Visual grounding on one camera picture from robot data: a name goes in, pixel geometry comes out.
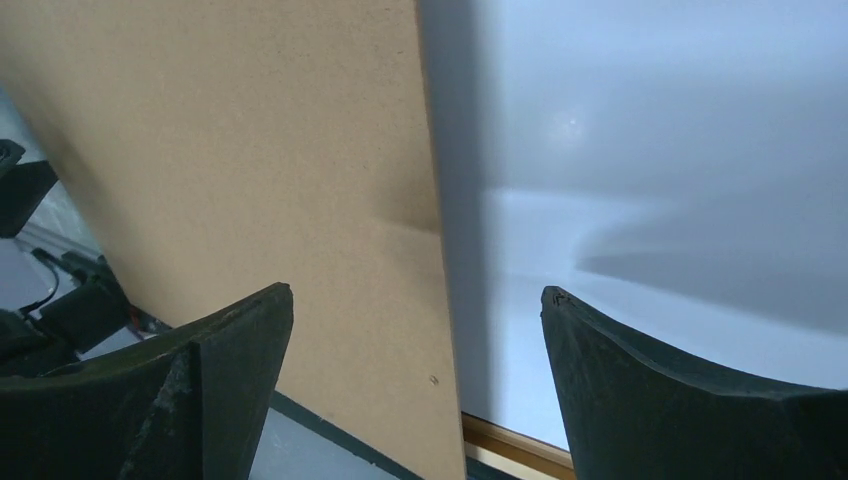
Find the wire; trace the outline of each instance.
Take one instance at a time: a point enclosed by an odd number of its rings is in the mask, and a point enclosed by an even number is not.
[[[18,313],[20,313],[22,316],[27,316],[30,312],[32,312],[34,310],[38,310],[39,308],[41,308],[45,303],[52,300],[53,296],[56,295],[56,291],[59,290],[59,274],[56,272],[56,268],[54,268],[52,262],[47,260],[49,257],[38,255],[38,254],[36,254],[35,250],[30,252],[30,254],[33,256],[33,258],[38,260],[38,263],[44,265],[48,270],[50,270],[50,273],[53,274],[53,288],[50,289],[49,295],[42,298],[41,300],[38,300],[37,302],[33,302],[33,303],[30,303],[29,305],[25,305],[25,306],[19,308]]]

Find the brown board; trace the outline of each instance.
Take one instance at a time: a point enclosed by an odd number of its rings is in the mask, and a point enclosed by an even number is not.
[[[0,12],[0,81],[131,300],[180,325],[290,283],[278,389],[424,478],[459,479],[420,58],[413,0]]]

